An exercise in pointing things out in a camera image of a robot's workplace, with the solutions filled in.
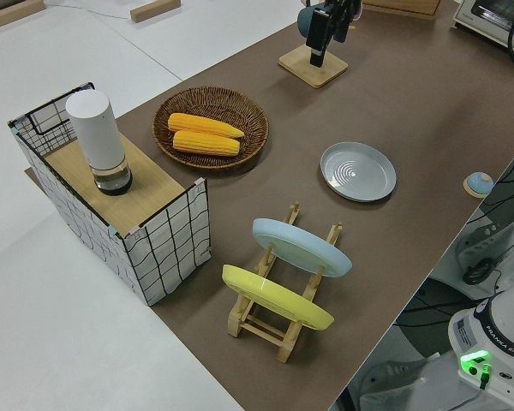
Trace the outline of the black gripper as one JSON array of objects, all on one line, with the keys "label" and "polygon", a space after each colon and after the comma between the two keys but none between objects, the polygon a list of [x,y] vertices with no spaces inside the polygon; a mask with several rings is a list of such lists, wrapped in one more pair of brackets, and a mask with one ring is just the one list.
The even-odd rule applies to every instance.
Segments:
[{"label": "black gripper", "polygon": [[344,43],[351,21],[362,15],[362,0],[325,0],[323,9],[315,8],[310,20],[306,46],[311,49],[310,64],[321,67],[326,53],[326,40],[330,16],[337,19],[333,39]]}]

